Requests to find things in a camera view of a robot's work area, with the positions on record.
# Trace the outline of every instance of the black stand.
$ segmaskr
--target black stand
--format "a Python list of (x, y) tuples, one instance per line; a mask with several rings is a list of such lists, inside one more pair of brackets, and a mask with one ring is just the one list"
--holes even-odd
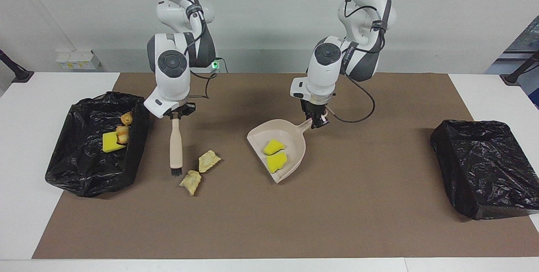
[(4, 51), (0, 50), (0, 61), (3, 61), (9, 69), (15, 73), (15, 79), (12, 80), (12, 83), (25, 83), (34, 74), (33, 71), (28, 71), (27, 69), (19, 66), (15, 61), (12, 61)]
[(518, 77), (528, 70), (534, 63), (539, 61), (539, 51), (535, 52), (527, 61), (525, 61), (515, 72), (511, 74), (502, 74), (500, 77), (507, 86), (520, 86)]

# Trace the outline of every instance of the white table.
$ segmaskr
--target white table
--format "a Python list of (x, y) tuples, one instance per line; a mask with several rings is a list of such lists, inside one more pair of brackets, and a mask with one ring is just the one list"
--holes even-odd
[[(30, 260), (61, 190), (44, 180), (69, 107), (110, 91), (119, 74), (36, 73), (0, 97), (0, 271), (536, 272), (539, 257), (517, 259)], [(539, 170), (539, 111), (498, 76), (451, 75), (475, 120), (507, 123)], [(539, 215), (531, 217), (539, 229)]]

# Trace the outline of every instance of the brown mat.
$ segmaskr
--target brown mat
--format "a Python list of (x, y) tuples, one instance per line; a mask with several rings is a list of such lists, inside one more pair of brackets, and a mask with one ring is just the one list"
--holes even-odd
[[(275, 184), (246, 136), (270, 119), (304, 120), (288, 95), (297, 76), (221, 75), (211, 100), (196, 100), (181, 121), (184, 168), (196, 169), (208, 149), (224, 159), (196, 197), (170, 176), (170, 121), (152, 121), (135, 184), (96, 199), (64, 193), (34, 258), (539, 256), (529, 218), (467, 221), (449, 204), (429, 136), (444, 119), (472, 118), (447, 75), (376, 74), (364, 83), (374, 116), (306, 132), (302, 165)], [(194, 78), (193, 93), (203, 84)], [(153, 74), (122, 74), (114, 90), (153, 88)], [(346, 118), (370, 109), (344, 78), (331, 106)]]

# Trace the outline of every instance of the yellow debris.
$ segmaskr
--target yellow debris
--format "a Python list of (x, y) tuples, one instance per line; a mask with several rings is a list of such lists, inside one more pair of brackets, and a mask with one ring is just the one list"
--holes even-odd
[(185, 178), (183, 178), (179, 186), (185, 187), (187, 191), (189, 191), (189, 194), (191, 196), (194, 196), (195, 192), (197, 191), (198, 184), (200, 184), (201, 180), (202, 176), (200, 176), (200, 173), (191, 170), (187, 172), (187, 175), (185, 176)]
[(210, 170), (210, 168), (215, 166), (220, 160), (221, 157), (218, 157), (214, 151), (207, 151), (198, 158), (198, 170), (201, 173), (206, 173), (206, 171)]
[(118, 144), (118, 132), (108, 132), (103, 134), (103, 152), (110, 153), (125, 148)]
[(120, 118), (122, 123), (126, 126), (133, 124), (133, 112), (127, 112)]
[(268, 145), (264, 148), (264, 154), (273, 155), (278, 151), (284, 150), (285, 145), (283, 145), (279, 140), (272, 139)]
[(270, 173), (275, 173), (277, 170), (282, 169), (285, 163), (288, 161), (288, 158), (286, 157), (286, 153), (277, 153), (275, 155), (271, 155), (266, 157), (266, 160), (268, 162), (268, 169)]
[(129, 142), (129, 127), (117, 126), (116, 132), (118, 132), (118, 144), (125, 145)]

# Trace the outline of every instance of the brush handle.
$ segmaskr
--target brush handle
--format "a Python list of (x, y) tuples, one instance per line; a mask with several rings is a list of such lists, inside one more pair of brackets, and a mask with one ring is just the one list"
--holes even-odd
[(181, 167), (183, 167), (183, 145), (179, 131), (179, 119), (174, 118), (170, 134), (170, 168), (180, 169)]

